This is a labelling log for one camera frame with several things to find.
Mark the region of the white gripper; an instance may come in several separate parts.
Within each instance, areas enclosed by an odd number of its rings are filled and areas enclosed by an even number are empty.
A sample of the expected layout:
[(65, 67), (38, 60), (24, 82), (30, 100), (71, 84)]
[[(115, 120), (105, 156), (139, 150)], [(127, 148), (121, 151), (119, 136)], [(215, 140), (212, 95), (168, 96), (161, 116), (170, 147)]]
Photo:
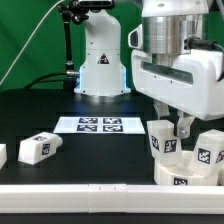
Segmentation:
[(136, 90), (156, 99), (153, 105), (158, 119), (170, 115), (169, 106), (180, 110), (176, 126), (179, 138), (190, 136), (195, 117), (205, 121), (224, 117), (224, 78), (219, 81), (224, 72), (221, 52), (193, 49), (190, 54), (175, 57), (172, 67), (160, 71), (150, 67), (152, 55), (142, 49), (142, 25), (129, 33), (128, 44), (133, 48)]

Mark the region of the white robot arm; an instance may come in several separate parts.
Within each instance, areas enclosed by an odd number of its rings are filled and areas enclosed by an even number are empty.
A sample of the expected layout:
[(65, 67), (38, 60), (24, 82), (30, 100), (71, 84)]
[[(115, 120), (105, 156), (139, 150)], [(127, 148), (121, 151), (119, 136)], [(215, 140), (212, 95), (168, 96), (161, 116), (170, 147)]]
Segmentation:
[[(120, 61), (120, 24), (107, 10), (117, 0), (78, 0), (87, 21), (86, 58), (77, 92), (112, 97), (127, 92)], [(179, 111), (177, 133), (193, 120), (224, 117), (224, 54), (206, 39), (207, 0), (132, 0), (141, 24), (128, 35), (135, 89), (154, 99), (159, 117)]]

